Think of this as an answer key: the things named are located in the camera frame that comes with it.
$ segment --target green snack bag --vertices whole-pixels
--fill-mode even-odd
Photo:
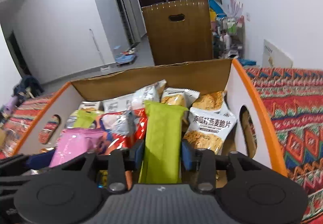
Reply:
[[[77,119],[74,122],[73,127],[89,128],[98,115],[98,112],[78,110]]]
[[[139,183],[179,183],[181,125],[188,109],[145,101],[145,111],[148,125]]]

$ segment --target cardboard box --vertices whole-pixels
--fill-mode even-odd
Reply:
[[[285,163],[274,127],[260,96],[236,59],[136,68],[68,82],[33,121],[15,153],[35,154],[42,148],[53,146],[64,127],[64,122],[82,101],[102,101],[130,94],[162,79],[167,80],[168,87],[189,88],[201,92],[201,95],[227,90],[227,104],[237,117],[238,123],[232,131],[234,144],[228,140],[224,145],[224,152],[236,148],[237,151],[247,154],[246,140],[239,119],[241,108],[245,106],[251,115],[257,135],[254,159],[286,176]],[[50,143],[42,145],[38,142],[38,134],[53,115],[60,116],[62,124]]]

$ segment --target purple bag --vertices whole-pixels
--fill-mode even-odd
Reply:
[[[16,104],[18,103],[18,97],[13,96],[10,98],[9,102],[4,106],[5,110],[4,112],[6,115],[10,116],[14,109],[16,108]]]
[[[57,145],[49,167],[63,164],[89,151],[96,151],[102,144],[104,131],[101,129],[67,129]]]

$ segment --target colorful patterned blanket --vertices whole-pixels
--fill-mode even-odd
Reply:
[[[323,71],[247,68],[274,125],[288,177],[307,192],[302,223],[323,223]]]
[[[16,139],[9,141],[4,147],[4,153],[6,156],[11,156],[15,146],[20,141],[20,138],[31,126],[36,116],[46,107],[46,105],[53,98],[54,93],[36,97],[34,99],[28,99],[22,103],[3,125],[4,130],[11,130],[15,133]],[[60,119],[57,116],[53,116],[45,127],[39,132],[39,142],[46,144],[51,135],[60,123]]]

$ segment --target snack bag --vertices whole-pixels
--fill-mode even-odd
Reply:
[[[199,95],[200,92],[194,90],[169,87],[164,90],[161,103],[189,108]]]
[[[75,120],[73,127],[81,127],[81,128],[90,128],[93,121],[95,121],[96,117],[101,113],[101,111],[84,111],[78,110],[77,119]]]
[[[234,116],[224,101],[225,94],[225,91],[218,91],[212,94],[202,95],[193,103],[192,107],[224,116]]]
[[[187,108],[145,101],[149,117],[139,183],[180,182],[181,125]]]
[[[190,126],[184,139],[187,139],[195,149],[211,149],[216,155],[220,155],[222,145],[237,119],[234,116],[227,117],[191,107],[189,121]]]
[[[131,108],[135,116],[134,121],[136,126],[136,132],[135,132],[136,139],[142,139],[146,135],[148,118],[145,113],[144,101],[151,100],[154,102],[160,102],[160,97],[161,97],[161,94],[163,93],[166,83],[167,83],[166,80],[161,80],[152,85],[145,86],[137,90],[133,94],[133,98],[131,101]]]
[[[96,101],[96,102],[86,102],[86,101],[83,101],[83,102],[81,102],[78,110],[98,111],[98,110],[102,110],[101,107],[102,107],[101,101]]]
[[[131,102],[134,94],[124,95],[103,101],[104,111],[109,114],[122,114],[132,110]],[[144,110],[132,111],[132,118],[135,124],[135,140],[144,138],[147,128],[147,118]]]
[[[74,123],[76,119],[78,118],[78,110],[74,111],[70,114],[69,118],[67,119],[64,129],[66,128],[74,128]]]
[[[151,100],[154,102],[160,102],[160,96],[163,93],[163,90],[166,86],[166,80],[161,80],[152,85],[145,86],[137,90],[131,102],[133,110],[140,110],[145,108],[144,101]]]
[[[118,113],[131,110],[131,101],[134,94],[124,95],[103,101],[105,113]]]
[[[97,126],[105,132],[104,150],[100,150],[105,155],[118,148],[131,148],[135,143],[131,111],[101,115]]]
[[[92,150],[97,150],[102,143],[104,132],[100,129],[66,129],[58,142],[49,167],[63,164]]]

